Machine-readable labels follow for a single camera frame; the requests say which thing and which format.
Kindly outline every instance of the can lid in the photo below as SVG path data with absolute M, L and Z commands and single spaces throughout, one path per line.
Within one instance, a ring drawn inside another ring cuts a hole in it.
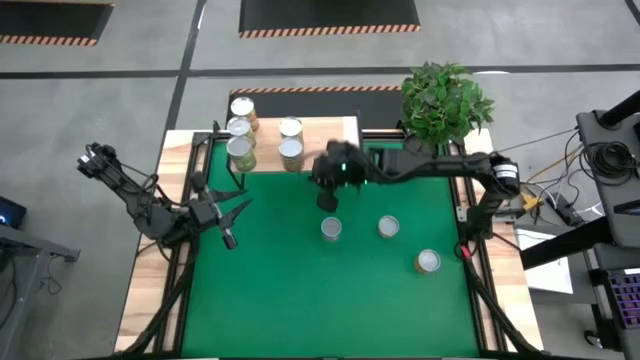
M 400 223 L 393 216 L 385 215 L 378 221 L 378 230 L 382 235 L 391 237 L 400 230 Z
M 302 132 L 302 122 L 297 117 L 287 116 L 280 120 L 280 133 L 284 136 L 297 136 Z
M 254 105 L 253 100 L 248 97 L 240 97 L 231 103 L 231 112 L 238 116 L 246 116 L 251 114 Z
M 337 218 L 329 217 L 322 220 L 320 229 L 322 230 L 322 233 L 326 236 L 331 236 L 331 237 L 338 236 L 342 231 L 342 223 Z
M 426 271 L 436 271 L 440 267 L 440 255 L 430 249 L 422 250 L 418 255 L 418 263 Z
M 298 139 L 283 139 L 280 143 L 280 154 L 284 157 L 296 157 L 302 154 L 302 143 Z
M 231 156 L 244 156 L 251 151 L 251 140 L 246 136 L 233 137 L 227 143 L 227 154 Z
M 243 136 L 251 129 L 251 122 L 246 117 L 234 117 L 227 124 L 227 130 L 232 136 Z

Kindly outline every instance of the tin can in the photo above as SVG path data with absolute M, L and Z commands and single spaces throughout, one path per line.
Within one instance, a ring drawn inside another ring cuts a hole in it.
M 280 142 L 280 158 L 285 170 L 298 172 L 302 170 L 303 147 L 296 138 L 285 138 Z
M 378 233 L 383 238 L 392 238 L 400 231 L 398 219 L 390 215 L 385 215 L 378 221 Z
M 248 97 L 240 97 L 233 100 L 231 103 L 231 112 L 234 116 L 246 116 L 251 122 L 251 129 L 253 131 L 257 131 L 260 127 L 256 107 L 253 100 Z
M 244 116 L 236 116 L 229 120 L 227 124 L 227 130 L 231 136 L 241 137 L 246 136 L 251 140 L 251 147 L 256 147 L 256 135 L 251 129 L 251 123 L 249 119 Z
M 322 230 L 322 238 L 326 241 L 338 241 L 340 233 L 342 232 L 342 223 L 334 217 L 328 217 L 322 220 L 320 230 Z
M 248 172 L 256 167 L 256 156 L 251 148 L 251 140 L 246 136 L 231 138 L 227 143 L 227 154 L 240 172 Z
M 440 255 L 431 249 L 422 250 L 416 256 L 415 266 L 421 274 L 434 272 L 440 268 Z
M 302 121 L 294 116 L 287 116 L 280 120 L 280 137 L 283 139 L 287 137 L 296 138 L 304 144 L 304 140 L 302 139 Z

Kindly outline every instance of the wooden board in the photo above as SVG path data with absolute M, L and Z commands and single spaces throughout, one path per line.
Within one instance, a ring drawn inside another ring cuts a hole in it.
M 313 158 L 323 152 L 329 140 L 348 141 L 354 145 L 358 140 L 358 118 L 341 117 L 302 117 L 304 138 L 304 166 L 302 171 L 311 171 Z M 260 118 L 260 127 L 256 131 L 257 164 L 251 172 L 286 171 L 280 157 L 280 120 L 281 118 Z
M 169 131 L 163 144 L 158 167 L 159 183 L 167 195 L 174 200 L 179 200 L 182 194 L 193 133 L 194 131 L 191 130 Z M 465 138 L 465 142 L 468 153 L 478 151 L 488 153 L 493 149 L 487 130 L 483 130 L 480 136 L 473 132 Z M 468 207 L 468 197 L 464 191 L 462 179 L 458 178 L 456 180 L 462 205 L 463 207 Z M 476 199 L 480 199 L 484 194 L 484 189 L 478 182 L 474 182 L 474 191 Z M 515 243 L 515 234 L 511 225 L 494 223 L 494 232 Z M 148 241 L 143 238 L 140 246 L 148 244 Z M 487 251 L 500 306 L 523 336 L 533 346 L 542 350 L 542 339 L 538 330 L 520 255 L 499 240 L 487 241 Z M 156 247 L 146 250 L 143 255 L 136 259 L 122 314 L 120 330 L 117 334 L 115 351 L 122 351 L 133 343 L 140 331 L 144 329 L 158 310 L 164 289 L 167 267 L 166 260 L 162 258 Z M 477 263 L 476 268 L 480 273 L 481 269 Z M 491 315 L 484 304 L 481 305 L 481 311 L 489 349 L 496 349 Z M 173 339 L 176 314 L 177 311 L 174 308 L 168 322 L 165 339 Z M 510 343 L 509 347 L 512 351 L 514 350 Z

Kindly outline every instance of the white paper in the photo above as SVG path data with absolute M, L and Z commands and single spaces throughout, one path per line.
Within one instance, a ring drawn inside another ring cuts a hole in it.
M 522 250 L 554 237 L 555 235 L 516 229 L 516 239 Z M 566 257 L 526 270 L 524 274 L 527 278 L 527 284 L 532 289 L 573 294 L 569 261 Z

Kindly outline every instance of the stacked cans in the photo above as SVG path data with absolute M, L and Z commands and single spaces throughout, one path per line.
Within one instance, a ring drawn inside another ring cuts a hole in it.
M 302 121 L 297 117 L 287 116 L 280 120 L 280 158 L 285 170 L 299 172 L 303 166 L 304 140 L 302 137 Z
M 227 124 L 231 139 L 227 143 L 227 153 L 240 172 L 249 172 L 256 167 L 255 132 L 260 128 L 253 100 L 240 97 L 231 103 L 234 117 Z

